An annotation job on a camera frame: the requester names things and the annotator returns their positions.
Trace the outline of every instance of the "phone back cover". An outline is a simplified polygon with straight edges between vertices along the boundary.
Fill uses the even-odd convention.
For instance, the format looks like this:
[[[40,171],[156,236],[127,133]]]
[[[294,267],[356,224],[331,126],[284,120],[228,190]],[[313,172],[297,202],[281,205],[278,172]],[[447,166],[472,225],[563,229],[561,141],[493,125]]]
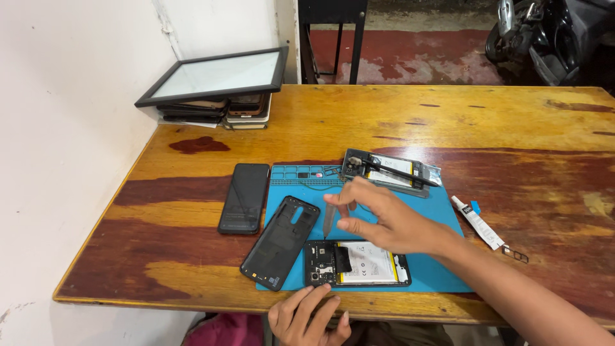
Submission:
[[[242,274],[279,291],[319,215],[318,207],[286,196],[239,267]]]

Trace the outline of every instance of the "spudger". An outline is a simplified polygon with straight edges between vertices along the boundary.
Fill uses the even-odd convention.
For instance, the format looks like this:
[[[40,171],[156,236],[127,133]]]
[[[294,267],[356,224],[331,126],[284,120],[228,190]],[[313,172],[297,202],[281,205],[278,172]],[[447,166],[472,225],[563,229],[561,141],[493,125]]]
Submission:
[[[331,228],[333,227],[333,219],[335,218],[335,212],[338,208],[332,204],[328,204],[325,208],[325,220],[322,222],[322,234],[325,236],[325,239],[331,233]]]

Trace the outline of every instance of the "phone battery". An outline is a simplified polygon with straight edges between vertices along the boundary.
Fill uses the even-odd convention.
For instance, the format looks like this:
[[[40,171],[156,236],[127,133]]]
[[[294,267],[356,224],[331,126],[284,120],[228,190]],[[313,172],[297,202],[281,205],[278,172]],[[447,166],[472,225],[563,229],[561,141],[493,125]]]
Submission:
[[[338,273],[337,284],[399,282],[393,253],[368,241],[338,242],[348,248],[351,272]]]
[[[415,172],[412,171],[412,161],[406,161],[402,159],[393,159],[385,156],[379,155],[371,155],[374,158],[380,160],[380,164],[386,167],[394,168],[398,171],[407,172],[410,174],[418,175],[418,169],[415,169]],[[393,173],[387,172],[385,170],[380,170],[380,172],[370,171],[365,174],[365,177],[370,180],[375,180],[379,182],[385,182],[390,184],[402,185],[402,186],[412,186],[412,180],[406,179],[404,177],[400,177]]]

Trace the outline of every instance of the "red floor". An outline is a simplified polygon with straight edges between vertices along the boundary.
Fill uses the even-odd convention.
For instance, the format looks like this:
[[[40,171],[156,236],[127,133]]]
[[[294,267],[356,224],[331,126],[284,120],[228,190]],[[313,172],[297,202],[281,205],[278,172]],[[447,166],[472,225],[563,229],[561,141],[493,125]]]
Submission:
[[[489,31],[381,31],[363,34],[357,84],[502,85],[485,58]],[[336,30],[312,30],[311,41],[320,71],[332,71]],[[354,31],[344,31],[337,84],[348,84]],[[331,76],[323,76],[333,84]]]

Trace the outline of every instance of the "picture frame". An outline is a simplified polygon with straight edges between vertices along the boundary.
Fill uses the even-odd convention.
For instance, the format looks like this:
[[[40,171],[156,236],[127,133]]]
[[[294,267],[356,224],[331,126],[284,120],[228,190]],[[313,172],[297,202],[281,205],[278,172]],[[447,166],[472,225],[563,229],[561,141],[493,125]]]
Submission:
[[[279,92],[288,47],[177,61],[136,107]]]

